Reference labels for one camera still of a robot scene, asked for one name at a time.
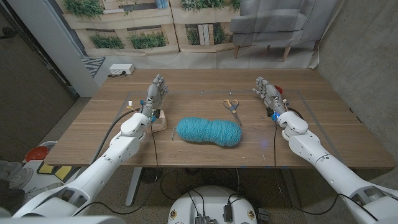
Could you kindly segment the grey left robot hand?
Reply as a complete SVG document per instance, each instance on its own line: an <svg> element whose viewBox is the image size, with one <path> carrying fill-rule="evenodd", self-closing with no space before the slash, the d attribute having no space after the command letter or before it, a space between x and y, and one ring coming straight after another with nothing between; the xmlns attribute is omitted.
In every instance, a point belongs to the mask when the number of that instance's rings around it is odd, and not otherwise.
<svg viewBox="0 0 398 224"><path fill-rule="evenodd" d="M148 87L147 97L142 105L141 113L148 118L151 117L153 112L160 108L167 92L168 89L167 85L165 85L164 77L158 74Z"/></svg>

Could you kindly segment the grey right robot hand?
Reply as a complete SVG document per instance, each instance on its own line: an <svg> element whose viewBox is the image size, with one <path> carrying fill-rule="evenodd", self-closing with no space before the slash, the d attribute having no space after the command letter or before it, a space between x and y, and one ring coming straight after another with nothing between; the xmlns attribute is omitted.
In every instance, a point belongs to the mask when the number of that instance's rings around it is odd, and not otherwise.
<svg viewBox="0 0 398 224"><path fill-rule="evenodd" d="M257 77L256 88L252 89L264 102L264 104L277 114L283 114L287 111L284 106L281 93L268 80Z"/></svg>

